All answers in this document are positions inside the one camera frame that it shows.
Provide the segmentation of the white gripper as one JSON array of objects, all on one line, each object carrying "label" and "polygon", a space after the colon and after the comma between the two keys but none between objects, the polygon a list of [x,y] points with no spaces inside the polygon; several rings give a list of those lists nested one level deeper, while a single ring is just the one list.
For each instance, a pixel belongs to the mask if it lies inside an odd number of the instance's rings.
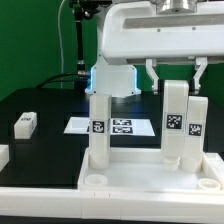
[{"label": "white gripper", "polygon": [[195,74],[188,81],[189,92],[197,95],[208,61],[224,61],[224,1],[200,2],[196,12],[184,14],[158,14],[148,1],[116,4],[105,17],[101,49],[110,64],[146,60],[154,94],[161,93],[164,84],[155,71],[155,59],[197,57]]}]

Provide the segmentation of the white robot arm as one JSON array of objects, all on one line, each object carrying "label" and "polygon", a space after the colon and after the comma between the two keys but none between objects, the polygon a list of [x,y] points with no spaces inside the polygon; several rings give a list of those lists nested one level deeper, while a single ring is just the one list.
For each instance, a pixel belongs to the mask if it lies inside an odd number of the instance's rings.
[{"label": "white robot arm", "polygon": [[138,95],[136,66],[143,64],[152,91],[162,82],[159,64],[193,64],[193,93],[209,64],[224,62],[224,0],[69,0],[78,20],[97,19],[98,49],[88,94]]}]

